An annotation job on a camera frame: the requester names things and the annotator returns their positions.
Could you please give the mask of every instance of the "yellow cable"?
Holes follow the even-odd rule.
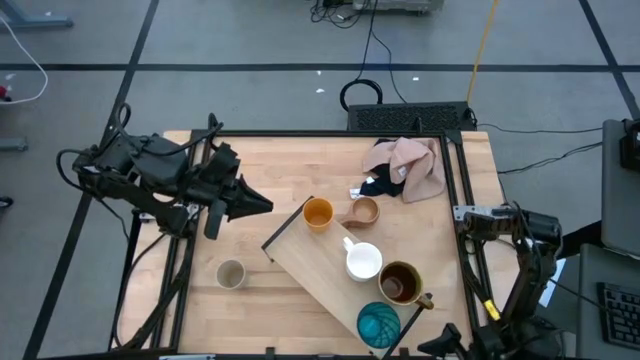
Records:
[[[471,74],[471,82],[469,83],[469,90],[467,90],[467,104],[471,104],[471,93],[473,92],[473,87],[476,84],[476,74],[478,73],[478,64],[480,64],[480,59],[482,58],[482,52],[484,51],[484,43],[487,41],[487,37],[489,35],[489,29],[491,28],[491,24],[493,23],[493,15],[496,13],[496,8],[498,7],[499,2],[500,0],[493,0],[493,5],[491,5],[491,13],[489,13],[489,20],[487,20],[487,25],[484,27],[482,42],[480,43],[480,49],[478,49],[476,62],[473,64],[473,73]]]

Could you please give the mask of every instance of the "mug handle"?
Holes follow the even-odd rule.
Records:
[[[360,221],[360,219],[358,219],[357,216],[351,215],[351,214],[345,215],[343,218],[340,219],[339,222],[340,222],[340,225],[346,228],[353,225],[359,225],[360,223],[362,223],[362,221]]]
[[[342,239],[342,245],[344,246],[344,249],[347,250],[347,252],[351,251],[354,246],[353,241],[351,241],[351,239],[346,236]]]
[[[416,300],[416,304],[427,310],[432,310],[434,305],[433,301],[431,301],[431,298],[433,298],[433,295],[431,293],[426,293],[425,295],[421,295],[418,300]]]

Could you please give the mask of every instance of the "orange cup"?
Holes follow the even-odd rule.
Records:
[[[333,206],[327,199],[313,198],[302,208],[304,222],[313,232],[326,231],[333,220]]]

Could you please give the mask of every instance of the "white cable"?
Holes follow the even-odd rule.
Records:
[[[29,102],[29,101],[36,100],[40,96],[42,96],[44,91],[47,89],[47,85],[49,85],[49,77],[47,76],[47,73],[44,71],[42,66],[40,66],[40,64],[38,64],[38,62],[35,61],[35,59],[31,56],[31,54],[29,54],[29,52],[24,48],[24,46],[22,46],[22,44],[20,43],[20,40],[18,40],[18,38],[16,37],[16,34],[13,33],[13,30],[11,29],[11,26],[9,26],[9,24],[7,24],[7,22],[2,18],[2,16],[0,16],[0,20],[2,20],[2,22],[4,23],[4,26],[7,27],[7,30],[9,30],[9,33],[13,37],[13,40],[16,41],[16,44],[18,44],[20,49],[25,53],[25,55],[27,55],[29,57],[29,59],[31,59],[31,61],[38,67],[38,69],[40,69],[40,71],[42,72],[42,75],[44,75],[44,85],[42,85],[42,89],[40,90],[38,95],[36,95],[36,96],[34,96],[32,98],[29,98],[29,99],[13,100],[11,102],[0,101],[0,106],[17,105],[17,104],[22,104],[22,103],[26,103],[26,102]]]

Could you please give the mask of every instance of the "white mug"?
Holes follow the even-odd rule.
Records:
[[[216,280],[224,289],[240,289],[247,281],[247,270],[238,260],[226,260],[218,266]]]
[[[369,243],[354,244],[351,239],[342,239],[347,250],[347,274],[358,282],[367,281],[382,269],[382,254],[377,247]]]

